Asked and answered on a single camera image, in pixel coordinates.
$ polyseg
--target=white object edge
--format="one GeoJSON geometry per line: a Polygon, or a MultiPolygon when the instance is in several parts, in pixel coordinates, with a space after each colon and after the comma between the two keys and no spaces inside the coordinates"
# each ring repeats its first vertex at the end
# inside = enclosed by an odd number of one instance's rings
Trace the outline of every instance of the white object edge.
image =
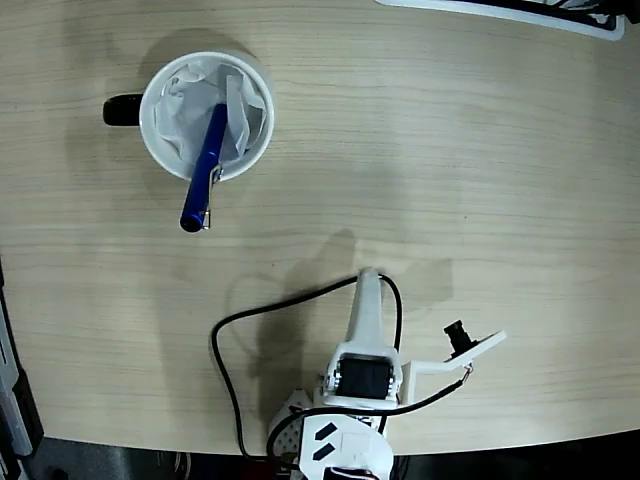
{"type": "Polygon", "coordinates": [[[392,7],[412,7],[445,12],[470,13],[485,17],[501,18],[503,20],[515,20],[518,22],[542,25],[544,27],[558,28],[573,33],[581,33],[604,40],[620,40],[624,35],[624,17],[616,18],[616,28],[612,31],[590,27],[578,22],[563,20],[560,18],[539,15],[537,13],[522,12],[510,8],[494,7],[470,2],[457,2],[455,0],[376,0],[376,2],[392,7]]]}
{"type": "Polygon", "coordinates": [[[424,362],[424,361],[412,361],[405,363],[402,366],[402,372],[404,376],[404,383],[400,389],[400,399],[402,405],[412,405],[416,402],[416,383],[419,374],[434,374],[451,372],[456,368],[466,367],[473,363],[473,359],[479,355],[482,355],[487,350],[495,347],[500,342],[506,340],[507,332],[500,330],[499,332],[490,335],[478,344],[466,351],[465,353],[456,357],[451,357],[444,362],[424,362]]]}

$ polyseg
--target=white plastic part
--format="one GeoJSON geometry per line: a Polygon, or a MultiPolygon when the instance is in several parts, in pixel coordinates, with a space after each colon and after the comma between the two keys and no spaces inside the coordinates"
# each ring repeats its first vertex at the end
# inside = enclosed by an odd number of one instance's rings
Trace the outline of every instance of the white plastic part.
{"type": "MultiPolygon", "coordinates": [[[[273,420],[271,420],[271,423],[269,424],[269,432],[271,432],[276,425],[290,416],[293,412],[298,410],[307,410],[312,406],[311,400],[309,400],[309,396],[304,390],[294,390],[287,401],[282,404],[282,408],[278,410],[278,413],[273,417],[273,420]]],[[[276,438],[276,442],[273,446],[273,452],[279,457],[282,456],[283,453],[297,454],[298,450],[300,450],[301,432],[302,420],[296,420],[295,422],[290,423],[289,426],[285,428],[280,435],[278,435],[278,438],[276,438]]]]}
{"type": "MultiPolygon", "coordinates": [[[[391,447],[376,430],[347,415],[318,415],[304,419],[300,471],[309,480],[322,480],[328,468],[365,470],[389,480],[391,447]]],[[[360,478],[354,472],[354,478],[360,478]]]]}
{"type": "Polygon", "coordinates": [[[416,402],[416,383],[418,374],[437,374],[450,372],[456,368],[466,367],[473,360],[487,350],[506,340],[507,332],[501,330],[478,342],[478,345],[456,357],[451,357],[444,362],[413,361],[402,366],[404,383],[400,391],[400,399],[403,405],[411,405],[416,402]]]}
{"type": "Polygon", "coordinates": [[[414,7],[425,8],[431,10],[442,10],[447,12],[471,13],[474,15],[483,15],[485,17],[502,18],[504,20],[516,20],[519,22],[530,23],[533,25],[542,25],[544,27],[558,28],[569,32],[590,35],[604,40],[620,40],[624,35],[624,17],[616,18],[616,27],[614,30],[605,30],[603,28],[592,27],[571,20],[563,20],[560,18],[549,17],[547,15],[539,15],[537,13],[523,12],[510,8],[494,7],[492,5],[483,5],[481,3],[458,2],[455,0],[376,0],[383,5],[391,5],[396,7],[414,7]]]}
{"type": "Polygon", "coordinates": [[[338,345],[321,388],[325,405],[353,408],[392,409],[398,404],[396,394],[402,384],[402,367],[398,352],[386,344],[382,336],[382,292],[380,276],[373,268],[362,270],[356,284],[346,341],[338,345]],[[385,399],[343,397],[336,394],[339,382],[338,364],[342,358],[386,359],[392,372],[392,385],[385,399]]]}

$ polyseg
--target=black mug handle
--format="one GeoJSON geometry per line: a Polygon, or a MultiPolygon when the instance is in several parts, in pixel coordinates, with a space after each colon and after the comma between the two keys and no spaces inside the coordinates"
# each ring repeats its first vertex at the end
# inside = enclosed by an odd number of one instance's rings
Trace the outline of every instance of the black mug handle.
{"type": "Polygon", "coordinates": [[[138,126],[141,101],[141,93],[111,97],[102,106],[104,123],[114,127],[138,126]]]}

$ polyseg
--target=blue pen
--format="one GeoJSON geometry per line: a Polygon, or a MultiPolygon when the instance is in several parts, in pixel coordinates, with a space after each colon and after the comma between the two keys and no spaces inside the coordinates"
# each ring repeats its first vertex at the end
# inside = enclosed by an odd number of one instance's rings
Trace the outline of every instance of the blue pen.
{"type": "Polygon", "coordinates": [[[189,233],[209,228],[211,222],[211,189],[220,179],[220,149],[227,128],[227,105],[219,103],[213,109],[202,149],[193,169],[191,184],[184,201],[180,226],[189,233]]]}

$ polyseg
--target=pen clip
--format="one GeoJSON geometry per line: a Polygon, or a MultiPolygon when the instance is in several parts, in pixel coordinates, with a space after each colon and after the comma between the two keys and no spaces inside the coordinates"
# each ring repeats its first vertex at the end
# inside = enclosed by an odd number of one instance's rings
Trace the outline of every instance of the pen clip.
{"type": "Polygon", "coordinates": [[[202,228],[209,230],[211,228],[211,197],[213,196],[213,186],[218,183],[222,175],[222,165],[219,163],[209,172],[209,198],[207,201],[207,209],[204,212],[202,228]]]}

